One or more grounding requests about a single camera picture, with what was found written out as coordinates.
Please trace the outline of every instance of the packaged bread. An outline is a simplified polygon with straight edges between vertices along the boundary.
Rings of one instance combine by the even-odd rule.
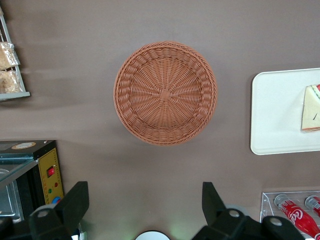
[[[0,70],[6,70],[19,65],[14,45],[10,42],[0,42]]]
[[[305,88],[301,130],[320,131],[320,84]]]
[[[0,71],[0,94],[23,92],[21,82],[16,71]]]

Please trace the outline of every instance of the bottle cap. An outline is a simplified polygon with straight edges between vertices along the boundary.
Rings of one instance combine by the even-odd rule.
[[[312,210],[316,204],[319,204],[316,200],[314,200],[314,197],[317,197],[317,196],[316,195],[308,196],[304,201],[304,205],[310,210]]]
[[[279,208],[279,205],[282,204],[284,201],[290,200],[288,196],[284,193],[279,194],[278,196],[275,197],[274,199],[274,204]]]

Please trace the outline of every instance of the yellow control panel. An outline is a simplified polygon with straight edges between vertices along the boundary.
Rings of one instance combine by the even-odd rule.
[[[53,148],[40,157],[38,166],[45,204],[57,204],[64,196],[57,149]]]

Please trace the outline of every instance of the round woven basket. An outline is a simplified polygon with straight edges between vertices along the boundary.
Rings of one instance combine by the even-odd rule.
[[[211,119],[217,83],[207,61],[172,41],[135,51],[120,68],[113,99],[123,125],[154,145],[177,145],[195,137]]]

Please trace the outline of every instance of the coca-cola bottle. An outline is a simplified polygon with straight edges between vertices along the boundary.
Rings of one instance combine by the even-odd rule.
[[[304,204],[308,209],[312,210],[320,217],[320,197],[309,196],[305,199]]]
[[[279,194],[276,196],[274,204],[286,215],[297,229],[308,234],[315,240],[320,240],[320,229],[315,220],[289,199],[286,194]]]

